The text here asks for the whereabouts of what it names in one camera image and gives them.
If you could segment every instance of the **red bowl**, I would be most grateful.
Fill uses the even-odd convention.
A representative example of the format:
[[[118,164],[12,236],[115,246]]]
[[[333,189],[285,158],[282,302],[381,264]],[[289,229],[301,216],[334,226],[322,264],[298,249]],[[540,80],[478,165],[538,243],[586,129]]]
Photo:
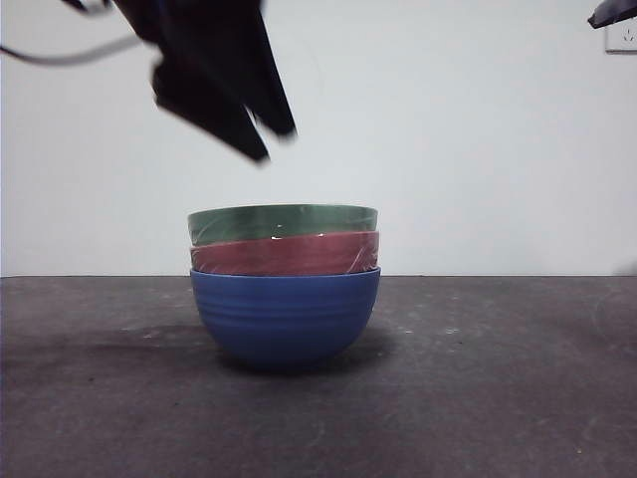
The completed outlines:
[[[195,271],[239,276],[314,276],[375,269],[378,231],[217,242],[190,249]]]

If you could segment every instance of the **white wall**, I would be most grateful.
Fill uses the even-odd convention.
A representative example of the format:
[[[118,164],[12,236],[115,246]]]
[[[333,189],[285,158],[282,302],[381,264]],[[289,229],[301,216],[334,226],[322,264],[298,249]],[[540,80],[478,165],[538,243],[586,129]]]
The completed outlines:
[[[145,48],[89,67],[3,61],[3,275],[186,274],[186,214],[379,209],[386,274],[608,274],[637,258],[637,58],[597,0],[271,0],[299,126],[254,167],[165,113]],[[128,32],[53,0],[3,41],[71,52]]]

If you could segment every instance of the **blue bowl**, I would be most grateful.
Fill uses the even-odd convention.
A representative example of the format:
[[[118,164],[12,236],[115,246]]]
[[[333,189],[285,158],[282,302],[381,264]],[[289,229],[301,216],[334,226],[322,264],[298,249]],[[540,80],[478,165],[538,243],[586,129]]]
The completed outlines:
[[[299,368],[338,354],[365,328],[380,269],[335,276],[228,276],[191,271],[199,314],[230,355]]]

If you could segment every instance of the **dark object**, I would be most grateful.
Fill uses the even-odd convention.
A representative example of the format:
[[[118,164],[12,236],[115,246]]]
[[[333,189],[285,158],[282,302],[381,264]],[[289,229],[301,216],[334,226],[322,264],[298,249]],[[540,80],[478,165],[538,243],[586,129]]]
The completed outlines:
[[[637,0],[606,0],[595,9],[588,23],[601,28],[633,17],[637,17]]]
[[[114,0],[163,61],[157,104],[240,150],[267,157],[248,112],[278,135],[295,132],[260,0]]]
[[[383,277],[295,376],[226,358],[186,277],[1,284],[7,478],[637,476],[636,277]]]
[[[229,354],[267,369],[335,356],[365,328],[380,269],[335,276],[258,277],[191,271],[199,314]]]

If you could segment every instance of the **bowl rim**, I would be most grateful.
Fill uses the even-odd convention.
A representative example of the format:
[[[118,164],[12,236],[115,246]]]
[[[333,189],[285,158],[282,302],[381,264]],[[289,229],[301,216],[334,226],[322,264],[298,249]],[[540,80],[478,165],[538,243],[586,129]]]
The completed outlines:
[[[371,271],[362,271],[362,272],[352,272],[350,274],[328,274],[328,275],[315,275],[315,276],[246,276],[246,275],[236,275],[236,274],[212,274],[208,272],[199,272],[194,269],[190,269],[190,277],[200,277],[200,278],[215,278],[215,279],[227,279],[227,280],[268,280],[268,281],[285,281],[285,280],[324,280],[324,279],[340,279],[346,277],[360,277],[360,276],[374,276],[380,275],[380,267],[376,267]]]
[[[190,221],[191,218],[194,218],[195,216],[199,216],[199,215],[203,215],[203,214],[210,214],[210,213],[217,213],[217,212],[226,212],[226,211],[239,211],[239,210],[246,210],[246,209],[265,209],[265,208],[280,208],[280,207],[320,207],[320,208],[324,208],[324,207],[348,207],[348,208],[352,208],[352,209],[366,209],[368,212],[371,212],[372,214],[376,214],[378,215],[378,210],[374,207],[369,207],[369,206],[360,206],[358,204],[341,204],[341,203],[335,203],[335,204],[330,204],[330,203],[278,203],[278,204],[253,204],[253,205],[243,205],[243,206],[229,206],[229,207],[219,207],[219,208],[213,208],[213,209],[203,209],[201,211],[195,211],[195,212],[191,212],[190,214],[188,214],[187,219]]]

